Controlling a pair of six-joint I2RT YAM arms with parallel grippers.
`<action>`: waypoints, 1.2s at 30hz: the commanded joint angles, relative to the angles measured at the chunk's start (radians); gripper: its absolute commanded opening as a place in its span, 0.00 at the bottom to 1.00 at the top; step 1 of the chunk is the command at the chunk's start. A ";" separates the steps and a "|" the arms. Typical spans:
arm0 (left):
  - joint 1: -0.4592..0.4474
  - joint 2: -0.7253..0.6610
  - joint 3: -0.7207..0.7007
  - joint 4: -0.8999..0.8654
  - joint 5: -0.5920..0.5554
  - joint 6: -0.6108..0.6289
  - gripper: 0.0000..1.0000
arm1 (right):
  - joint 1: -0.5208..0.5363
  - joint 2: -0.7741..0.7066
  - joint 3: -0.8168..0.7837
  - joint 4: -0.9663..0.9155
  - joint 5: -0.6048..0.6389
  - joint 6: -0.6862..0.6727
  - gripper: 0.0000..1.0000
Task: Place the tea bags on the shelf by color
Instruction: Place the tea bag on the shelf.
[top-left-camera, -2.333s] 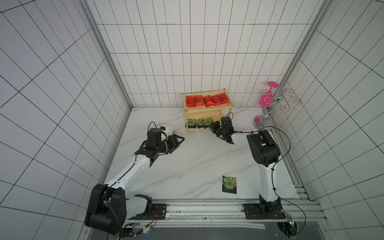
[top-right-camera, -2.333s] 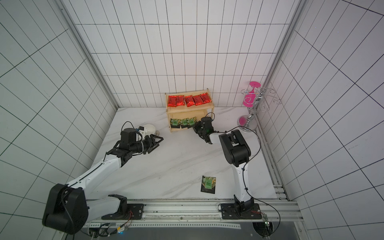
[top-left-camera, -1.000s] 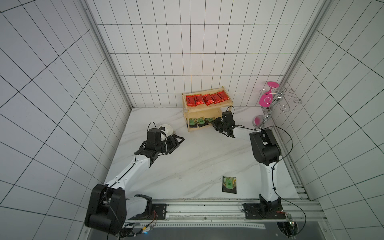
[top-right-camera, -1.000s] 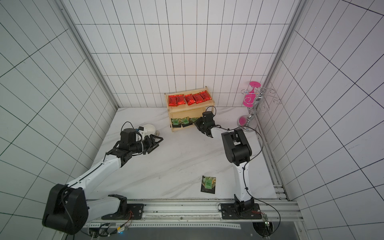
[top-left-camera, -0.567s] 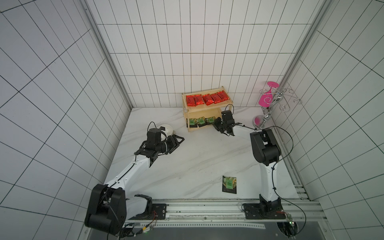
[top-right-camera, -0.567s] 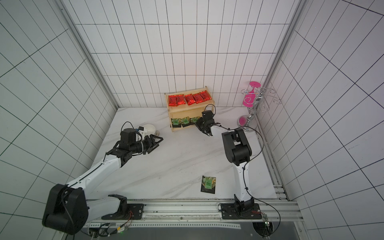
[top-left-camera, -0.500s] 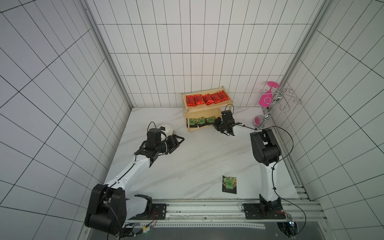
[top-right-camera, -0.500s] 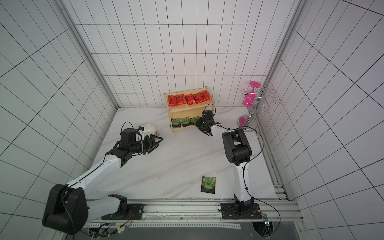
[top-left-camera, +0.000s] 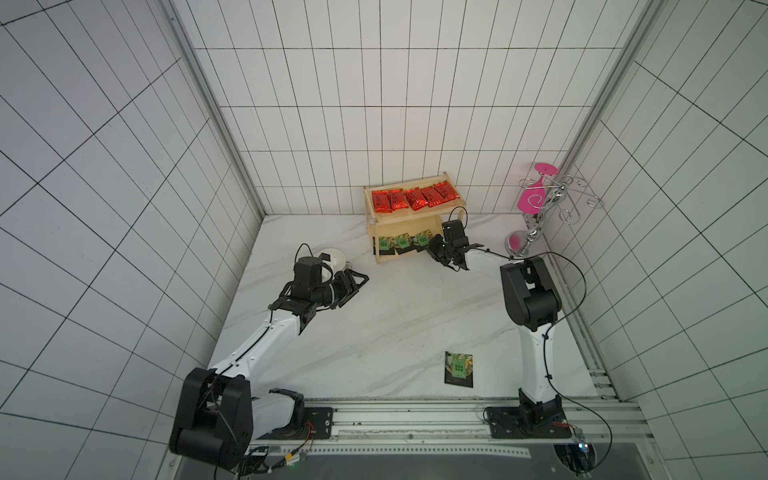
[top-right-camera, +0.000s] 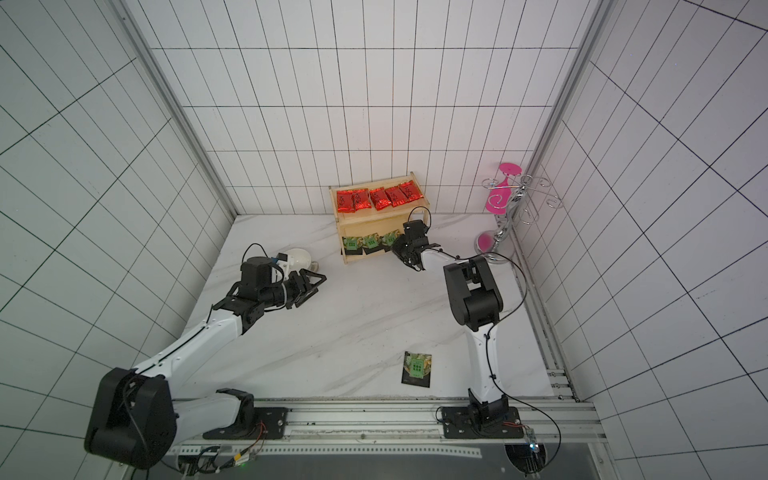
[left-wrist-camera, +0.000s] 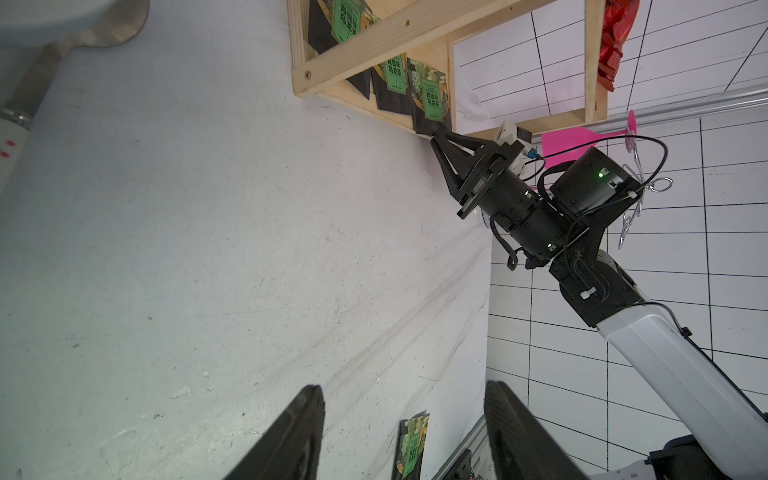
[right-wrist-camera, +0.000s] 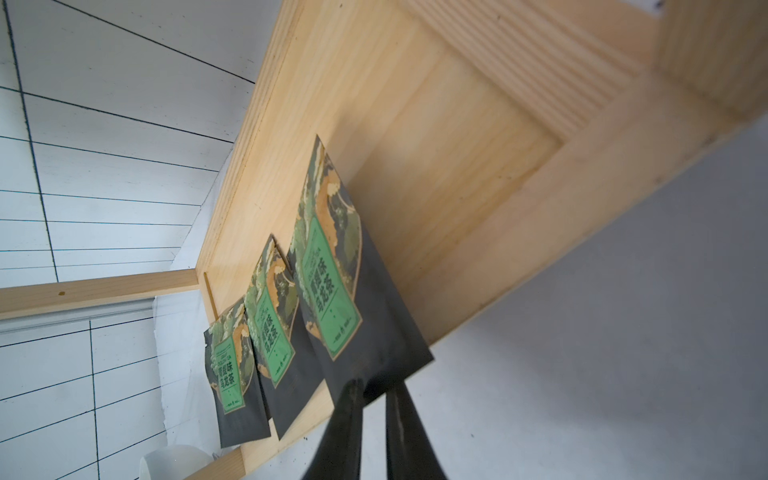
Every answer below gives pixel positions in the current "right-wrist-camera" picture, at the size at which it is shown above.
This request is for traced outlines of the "green tea bag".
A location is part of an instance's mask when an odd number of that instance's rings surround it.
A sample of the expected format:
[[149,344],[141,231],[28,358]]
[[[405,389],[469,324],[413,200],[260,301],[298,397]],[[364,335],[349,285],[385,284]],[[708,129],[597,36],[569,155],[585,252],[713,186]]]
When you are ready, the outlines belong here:
[[245,295],[257,370],[277,437],[283,438],[323,381],[291,268],[269,236]]
[[239,299],[204,331],[205,371],[213,393],[220,446],[271,436],[245,304]]
[[303,180],[288,260],[332,400],[359,379],[370,404],[432,361],[320,139]]

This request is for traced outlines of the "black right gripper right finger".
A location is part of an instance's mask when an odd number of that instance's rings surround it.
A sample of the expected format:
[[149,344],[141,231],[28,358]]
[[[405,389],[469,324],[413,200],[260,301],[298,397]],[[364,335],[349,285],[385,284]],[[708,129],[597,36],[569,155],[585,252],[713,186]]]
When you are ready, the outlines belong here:
[[386,393],[387,478],[446,479],[404,382]]

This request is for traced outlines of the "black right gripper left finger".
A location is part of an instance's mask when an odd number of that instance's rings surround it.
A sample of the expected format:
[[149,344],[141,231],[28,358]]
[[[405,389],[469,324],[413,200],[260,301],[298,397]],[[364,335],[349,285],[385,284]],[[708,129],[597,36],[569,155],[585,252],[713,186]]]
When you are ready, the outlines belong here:
[[364,383],[348,381],[309,464],[304,480],[360,478]]

